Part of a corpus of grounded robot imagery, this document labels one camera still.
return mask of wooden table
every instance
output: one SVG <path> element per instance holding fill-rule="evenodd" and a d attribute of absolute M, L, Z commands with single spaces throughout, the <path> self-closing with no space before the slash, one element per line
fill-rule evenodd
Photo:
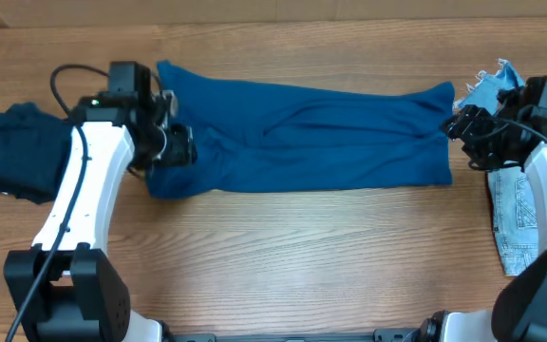
<path fill-rule="evenodd" d="M 450 80 L 459 98 L 498 57 L 547 74 L 547 18 L 1 29 L 0 111 L 34 101 L 62 115 L 48 77 L 63 63 L 167 58 L 209 77 L 379 94 Z M 69 104 L 104 87 L 82 71 L 60 77 Z M 451 187 L 165 201 L 126 177 L 110 258 L 134 308 L 176 333 L 369 332 L 491 308 L 510 278 L 485 176 L 460 148 Z M 15 315 L 4 259 L 29 247 L 49 207 L 0 195 L 0 341 Z"/>

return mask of jeans pocket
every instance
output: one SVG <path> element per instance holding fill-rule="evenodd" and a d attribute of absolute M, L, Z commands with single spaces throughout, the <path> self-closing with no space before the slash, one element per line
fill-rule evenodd
<path fill-rule="evenodd" d="M 537 229 L 536 206 L 533 192 L 526 176 L 520 176 L 516 181 L 517 224 L 519 229 Z"/>

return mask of blue fabric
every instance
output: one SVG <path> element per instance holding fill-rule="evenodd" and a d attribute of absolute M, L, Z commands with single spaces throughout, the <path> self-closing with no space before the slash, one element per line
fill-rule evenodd
<path fill-rule="evenodd" d="M 455 102 L 456 107 L 477 105 L 495 113 L 499 90 L 524 86 L 512 64 L 499 59 L 500 70 L 494 74 L 479 72 L 479 82 L 468 85 L 469 94 Z M 517 276 L 538 258 L 538 222 L 533 192 L 519 167 L 487 173 L 493 200 L 493 232 L 504 272 Z"/>
<path fill-rule="evenodd" d="M 179 99 L 177 121 L 193 127 L 198 160 L 147 174 L 152 197 L 211 189 L 286 192 L 448 185 L 453 85 L 377 96 L 200 77 L 158 63 Z"/>

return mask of light blue fabric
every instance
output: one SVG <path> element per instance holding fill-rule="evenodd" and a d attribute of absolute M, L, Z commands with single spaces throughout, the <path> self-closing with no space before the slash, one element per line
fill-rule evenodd
<path fill-rule="evenodd" d="M 468 96 L 455 102 L 456 108 L 477 105 L 495 113 L 497 94 L 524 86 L 512 64 L 499 59 L 495 74 L 479 72 L 475 85 L 467 85 Z M 533 192 L 519 167 L 488 172 L 489 191 L 493 200 L 493 232 L 504 272 L 516 276 L 538 258 L 538 223 Z"/>

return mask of black fabric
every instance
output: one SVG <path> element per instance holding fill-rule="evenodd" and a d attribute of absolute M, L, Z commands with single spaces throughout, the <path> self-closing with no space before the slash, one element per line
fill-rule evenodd
<path fill-rule="evenodd" d="M 0 192 L 38 204 L 54 200 L 72 127 L 33 103 L 14 104 L 0 113 Z"/>

